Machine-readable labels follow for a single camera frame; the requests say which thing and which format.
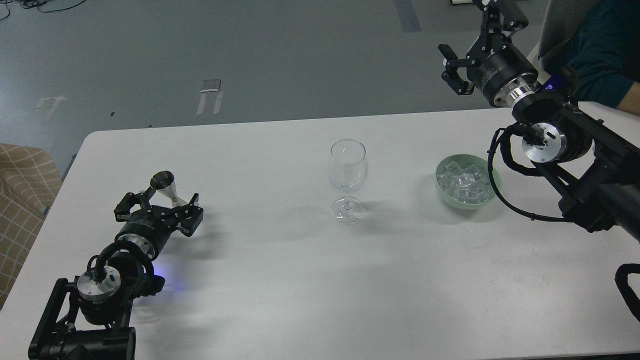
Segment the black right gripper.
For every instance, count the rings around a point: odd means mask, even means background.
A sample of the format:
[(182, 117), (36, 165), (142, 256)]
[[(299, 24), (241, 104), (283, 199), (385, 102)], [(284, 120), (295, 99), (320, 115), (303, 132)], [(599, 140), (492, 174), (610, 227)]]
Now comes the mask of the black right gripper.
[[(530, 25), (514, 0), (474, 0), (481, 12), (480, 35), (459, 58), (448, 44), (439, 44), (441, 79), (458, 96), (480, 91), (490, 106), (512, 108), (537, 91), (538, 71), (512, 44), (512, 37)], [(466, 68), (467, 80), (459, 69)]]

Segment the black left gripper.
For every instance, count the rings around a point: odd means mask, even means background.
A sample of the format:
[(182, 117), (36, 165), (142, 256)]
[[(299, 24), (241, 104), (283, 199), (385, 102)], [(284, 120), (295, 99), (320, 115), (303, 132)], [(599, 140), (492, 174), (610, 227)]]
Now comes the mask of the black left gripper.
[[(174, 232), (192, 237), (204, 218), (199, 193), (194, 193), (189, 202), (178, 199), (173, 208), (152, 206), (150, 200), (155, 193), (152, 187), (140, 193), (128, 192), (114, 208), (115, 221), (125, 223), (114, 242), (135, 244), (151, 260), (160, 255)], [(141, 209), (131, 212), (135, 205)]]

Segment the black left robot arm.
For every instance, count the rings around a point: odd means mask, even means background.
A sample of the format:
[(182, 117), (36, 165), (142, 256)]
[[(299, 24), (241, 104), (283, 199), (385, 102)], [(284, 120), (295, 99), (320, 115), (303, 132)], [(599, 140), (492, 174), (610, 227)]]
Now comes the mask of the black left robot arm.
[(59, 278), (27, 351), (30, 360), (133, 360), (137, 331), (134, 301), (155, 296), (166, 280), (153, 261), (178, 231), (194, 235), (204, 217), (195, 193), (174, 207), (152, 205), (153, 187), (126, 193), (114, 208), (123, 224), (114, 241), (73, 280)]

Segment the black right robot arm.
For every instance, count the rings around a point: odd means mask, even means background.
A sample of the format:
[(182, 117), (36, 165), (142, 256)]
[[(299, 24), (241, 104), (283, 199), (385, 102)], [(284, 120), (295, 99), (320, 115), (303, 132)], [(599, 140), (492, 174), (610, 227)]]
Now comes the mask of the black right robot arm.
[[(488, 180), (497, 198), (517, 214), (548, 223), (573, 223), (589, 233), (619, 226), (639, 238), (639, 148), (580, 109), (578, 77), (569, 69), (538, 80), (538, 69), (513, 44), (529, 25), (513, 0), (476, 0), (480, 31), (466, 55), (439, 44), (441, 78), (460, 96), (475, 89), (514, 123), (494, 132), (487, 150)], [(561, 217), (509, 203), (494, 178), (494, 157), (519, 174), (542, 177), (560, 194)]]

